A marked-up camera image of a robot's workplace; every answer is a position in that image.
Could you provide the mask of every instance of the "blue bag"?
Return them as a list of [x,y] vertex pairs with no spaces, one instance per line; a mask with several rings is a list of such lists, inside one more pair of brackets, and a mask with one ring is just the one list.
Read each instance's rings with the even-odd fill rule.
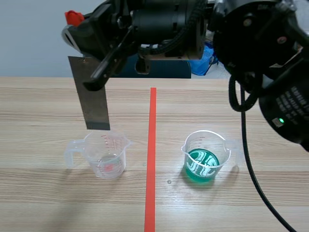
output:
[[204,54],[200,60],[190,60],[191,72],[198,76],[206,75],[210,65],[217,63],[218,59],[214,56],[213,47],[210,44],[205,44]]

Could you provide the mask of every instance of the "metal plate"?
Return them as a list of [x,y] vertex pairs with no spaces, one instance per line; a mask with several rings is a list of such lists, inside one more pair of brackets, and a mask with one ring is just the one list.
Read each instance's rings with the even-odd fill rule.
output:
[[69,61],[87,129],[109,131],[111,127],[105,88],[91,92],[83,85],[90,80],[99,62],[93,58],[82,57],[69,57]]

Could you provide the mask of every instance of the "green liquid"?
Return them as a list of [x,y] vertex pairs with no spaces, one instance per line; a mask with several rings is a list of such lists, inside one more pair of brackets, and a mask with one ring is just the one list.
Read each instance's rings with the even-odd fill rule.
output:
[[[188,153],[191,158],[193,158],[200,164],[207,166],[220,165],[218,158],[208,150],[198,148],[193,149]],[[212,180],[216,176],[220,168],[205,168],[196,164],[189,157],[187,157],[185,161],[185,170],[191,179],[197,182],[206,182]]]

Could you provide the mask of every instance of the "table surface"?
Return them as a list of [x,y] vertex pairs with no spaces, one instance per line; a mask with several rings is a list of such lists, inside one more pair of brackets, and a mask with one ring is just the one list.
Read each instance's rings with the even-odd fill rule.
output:
[[[196,130],[241,143],[240,115],[226,80],[110,79],[112,130],[133,141],[120,178],[96,178],[80,154],[67,170],[69,141],[89,131],[71,78],[0,78],[0,231],[142,232],[150,87],[157,88],[156,231],[279,232],[235,153],[208,185],[183,175],[180,147]],[[308,231],[309,155],[247,113],[248,142],[260,185],[281,215]]]

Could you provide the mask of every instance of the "red tape line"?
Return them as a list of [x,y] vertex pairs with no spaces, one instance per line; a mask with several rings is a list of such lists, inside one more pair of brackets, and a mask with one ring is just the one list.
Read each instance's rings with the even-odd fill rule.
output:
[[155,130],[156,88],[150,88],[144,232],[155,232]]

